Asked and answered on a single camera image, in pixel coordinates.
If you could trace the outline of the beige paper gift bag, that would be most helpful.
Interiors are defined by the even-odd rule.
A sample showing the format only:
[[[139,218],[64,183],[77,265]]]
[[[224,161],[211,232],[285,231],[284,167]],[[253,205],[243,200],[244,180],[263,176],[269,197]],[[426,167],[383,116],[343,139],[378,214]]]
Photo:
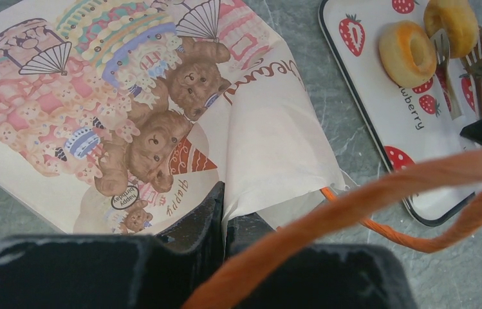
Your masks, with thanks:
[[[159,232],[345,186],[285,41],[241,1],[0,13],[0,186],[64,232]]]

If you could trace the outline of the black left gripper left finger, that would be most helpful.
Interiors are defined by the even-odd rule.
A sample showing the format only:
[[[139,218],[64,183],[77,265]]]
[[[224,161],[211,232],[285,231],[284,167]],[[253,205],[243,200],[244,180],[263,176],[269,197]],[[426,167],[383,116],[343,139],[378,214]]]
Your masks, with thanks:
[[[179,308],[220,266],[225,185],[157,235],[0,242],[0,308]]]

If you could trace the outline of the orange fake donut bread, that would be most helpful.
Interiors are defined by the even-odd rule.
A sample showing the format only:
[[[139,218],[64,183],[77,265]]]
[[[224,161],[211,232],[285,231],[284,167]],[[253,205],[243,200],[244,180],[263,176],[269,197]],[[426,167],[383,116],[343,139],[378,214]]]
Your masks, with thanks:
[[[388,25],[379,37],[378,50],[386,73],[403,88],[426,83],[436,71],[435,47],[423,28],[412,21]]]

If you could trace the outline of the strawberry print white tray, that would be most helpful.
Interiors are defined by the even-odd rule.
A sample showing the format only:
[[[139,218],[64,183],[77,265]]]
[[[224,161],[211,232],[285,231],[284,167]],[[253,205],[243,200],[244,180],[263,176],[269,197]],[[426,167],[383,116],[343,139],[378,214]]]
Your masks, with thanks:
[[[460,136],[475,122],[474,81],[449,63],[455,98],[437,77],[415,88],[393,82],[380,62],[378,40],[398,21],[423,22],[425,1],[323,1],[319,23],[387,170],[454,155],[476,144]]]

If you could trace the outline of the orange fake bread roll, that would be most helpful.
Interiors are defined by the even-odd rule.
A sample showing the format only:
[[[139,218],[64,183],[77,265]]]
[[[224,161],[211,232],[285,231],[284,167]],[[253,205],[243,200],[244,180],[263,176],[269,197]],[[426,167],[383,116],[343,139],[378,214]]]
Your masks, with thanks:
[[[450,43],[450,57],[467,56],[477,43],[479,25],[467,0],[431,0],[423,14],[424,28],[429,37],[444,29]]]

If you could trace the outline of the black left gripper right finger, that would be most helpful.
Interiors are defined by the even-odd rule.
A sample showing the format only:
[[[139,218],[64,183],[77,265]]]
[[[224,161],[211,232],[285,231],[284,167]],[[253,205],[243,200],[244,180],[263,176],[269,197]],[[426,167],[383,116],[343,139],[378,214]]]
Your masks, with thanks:
[[[400,260],[376,245],[313,244],[274,270],[238,308],[417,308]]]

